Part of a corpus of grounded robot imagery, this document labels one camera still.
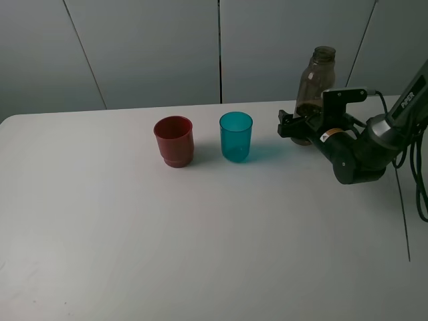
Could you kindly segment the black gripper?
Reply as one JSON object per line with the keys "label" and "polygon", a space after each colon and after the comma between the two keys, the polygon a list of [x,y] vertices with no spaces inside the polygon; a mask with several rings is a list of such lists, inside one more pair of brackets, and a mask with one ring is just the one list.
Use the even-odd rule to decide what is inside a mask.
{"label": "black gripper", "polygon": [[343,185],[358,182],[359,164],[352,151],[355,139],[346,131],[351,126],[342,117],[295,117],[279,110],[278,134],[282,138],[306,138],[330,161],[337,180]]}

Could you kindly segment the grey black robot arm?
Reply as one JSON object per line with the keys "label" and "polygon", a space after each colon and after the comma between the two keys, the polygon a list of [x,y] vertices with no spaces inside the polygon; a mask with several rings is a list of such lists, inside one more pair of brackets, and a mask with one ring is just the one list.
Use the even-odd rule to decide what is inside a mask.
{"label": "grey black robot arm", "polygon": [[348,104],[363,102],[377,93],[366,88],[325,90],[321,106],[302,105],[303,116],[280,110],[278,134],[310,141],[331,162],[343,185],[377,181],[410,145],[417,129],[427,125],[427,65],[389,111],[366,122],[347,113]]}

